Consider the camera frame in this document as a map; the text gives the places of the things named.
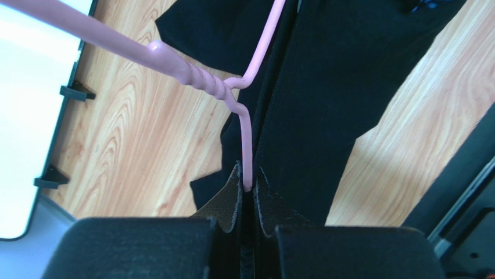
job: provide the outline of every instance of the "wooden table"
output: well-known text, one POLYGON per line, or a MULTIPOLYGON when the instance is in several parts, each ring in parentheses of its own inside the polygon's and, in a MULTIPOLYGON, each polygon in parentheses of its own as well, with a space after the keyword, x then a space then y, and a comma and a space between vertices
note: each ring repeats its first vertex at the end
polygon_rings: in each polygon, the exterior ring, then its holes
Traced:
MULTIPOLYGON (((147 44, 173 2, 100 1, 95 17, 147 44)), ((98 96, 70 104, 55 163, 71 181, 48 195, 78 218, 192 214, 189 182, 220 168, 225 106, 94 46, 77 80, 98 96)), ((399 226, 494 101, 495 2, 468 0, 358 139, 327 224, 399 226)))

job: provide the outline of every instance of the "black bracket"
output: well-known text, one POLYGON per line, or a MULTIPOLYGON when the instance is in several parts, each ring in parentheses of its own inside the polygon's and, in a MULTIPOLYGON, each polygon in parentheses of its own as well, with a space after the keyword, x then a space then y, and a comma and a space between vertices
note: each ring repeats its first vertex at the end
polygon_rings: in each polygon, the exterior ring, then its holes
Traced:
POLYGON ((48 170, 42 177, 34 179, 34 185, 40 188, 58 189, 59 185, 67 184, 69 178, 61 173, 55 166, 50 164, 48 170))
POLYGON ((78 101, 86 101, 87 99, 94 100, 96 98, 96 94, 86 89, 82 84, 74 81, 72 86, 69 88, 67 86, 60 87, 60 94, 70 99, 78 100, 78 101))

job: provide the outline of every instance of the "pink clothes hanger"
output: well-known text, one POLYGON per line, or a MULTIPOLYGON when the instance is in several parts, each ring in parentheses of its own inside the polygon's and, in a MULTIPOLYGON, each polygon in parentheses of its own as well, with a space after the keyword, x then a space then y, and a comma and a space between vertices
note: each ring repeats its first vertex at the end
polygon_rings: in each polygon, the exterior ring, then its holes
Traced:
POLYGON ((223 100, 231 112, 239 115, 242 138, 242 182, 245 192, 251 190, 253 186, 251 121, 248 109, 235 100, 232 89, 244 89, 253 82, 267 52, 285 0, 275 0, 273 3, 260 41, 244 76, 242 78, 231 77, 225 81, 186 62, 170 46, 161 41, 153 41, 148 46, 141 45, 58 0, 0 0, 0 3, 57 27, 90 44, 172 76, 181 84, 191 85, 196 89, 204 90, 218 100, 223 100))

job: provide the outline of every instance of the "wood grain surface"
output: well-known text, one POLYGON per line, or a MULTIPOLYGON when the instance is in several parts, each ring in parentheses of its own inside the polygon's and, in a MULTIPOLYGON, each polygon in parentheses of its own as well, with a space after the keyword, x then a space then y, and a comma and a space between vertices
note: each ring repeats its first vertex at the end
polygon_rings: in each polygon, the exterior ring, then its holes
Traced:
MULTIPOLYGON (((99 1, 95 17, 147 44, 173 2, 99 1)), ((223 103, 90 45, 77 80, 97 98, 70 103, 54 161, 71 180, 48 195, 78 218, 192 214, 189 182, 220 168, 223 103)), ((400 225, 494 101, 495 2, 468 0, 357 141, 327 224, 400 225)))

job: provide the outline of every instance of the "pink wire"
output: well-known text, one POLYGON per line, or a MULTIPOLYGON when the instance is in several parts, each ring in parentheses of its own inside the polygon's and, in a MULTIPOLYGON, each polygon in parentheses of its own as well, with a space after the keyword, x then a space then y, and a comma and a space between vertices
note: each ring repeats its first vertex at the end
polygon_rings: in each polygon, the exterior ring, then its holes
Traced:
POLYGON ((242 78, 228 78, 225 82, 183 60, 170 46, 161 41, 153 41, 148 46, 141 45, 58 0, 0 0, 0 3, 79 37, 90 44, 172 76, 181 84, 191 85, 196 89, 204 90, 216 99, 223 100, 231 112, 239 115, 242 137, 242 182, 244 191, 249 192, 251 190, 253 186, 251 121, 248 109, 235 100, 232 89, 244 89, 253 82, 270 44, 285 0, 275 0, 244 76, 242 78))

